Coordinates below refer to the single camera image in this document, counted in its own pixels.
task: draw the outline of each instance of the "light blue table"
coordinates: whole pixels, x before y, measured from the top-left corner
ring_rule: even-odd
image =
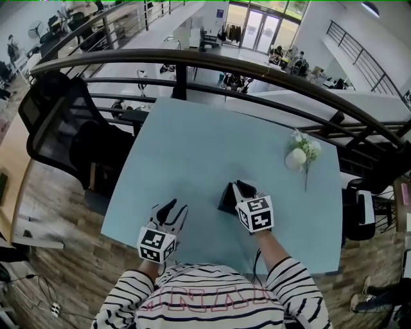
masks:
[[[246,179],[271,196],[273,232],[285,249],[311,273],[336,271],[342,236],[337,150],[319,141],[322,154],[311,165],[305,192],[304,174],[284,165],[292,132],[244,114],[159,98],[130,151],[101,232],[135,247],[151,208],[177,198],[189,212],[174,259],[252,273],[254,237],[238,218],[217,210],[227,183]],[[262,259],[257,273],[267,273]]]

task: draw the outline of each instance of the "doorway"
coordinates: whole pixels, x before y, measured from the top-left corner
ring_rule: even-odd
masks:
[[[267,54],[277,33],[279,21],[278,17],[251,10],[241,47]]]

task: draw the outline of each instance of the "person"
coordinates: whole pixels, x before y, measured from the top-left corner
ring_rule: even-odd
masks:
[[[270,58],[268,59],[268,61],[270,63],[278,65],[280,63],[281,58],[283,57],[282,50],[283,50],[283,47],[281,46],[278,46],[275,49],[271,49]]]
[[[383,306],[411,305],[411,279],[401,278],[399,283],[384,287],[371,285],[371,277],[368,276],[364,282],[363,295],[371,295],[374,298],[359,302],[360,297],[354,294],[351,298],[351,311],[354,313],[367,312]]]
[[[10,62],[14,66],[14,62],[20,57],[20,49],[12,34],[8,36],[7,54],[10,57]]]
[[[226,74],[223,80],[223,86],[227,90],[241,91],[244,85],[244,78],[236,73]]]
[[[168,267],[143,260],[126,271],[94,318],[93,329],[332,328],[307,269],[268,230],[255,233],[268,270],[264,287],[226,265]]]

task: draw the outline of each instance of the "window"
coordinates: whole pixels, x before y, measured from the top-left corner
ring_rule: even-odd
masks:
[[[308,1],[289,1],[285,14],[295,17],[296,19],[302,19],[307,5]]]
[[[294,36],[297,33],[299,25],[283,19],[277,37],[274,41],[274,47],[283,47],[284,50],[290,49]]]
[[[283,13],[285,11],[287,1],[251,1],[251,3]]]
[[[229,11],[227,12],[227,24],[235,24],[243,28],[246,15],[247,8],[230,4]]]

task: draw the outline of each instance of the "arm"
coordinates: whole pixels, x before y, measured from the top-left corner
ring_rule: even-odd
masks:
[[[286,315],[305,329],[332,329],[322,294],[307,269],[290,257],[271,232],[257,232],[256,238],[268,270],[266,288],[283,304]]]
[[[128,328],[134,321],[137,304],[154,291],[158,270],[159,264],[144,260],[138,271],[126,271],[104,301],[92,328]]]

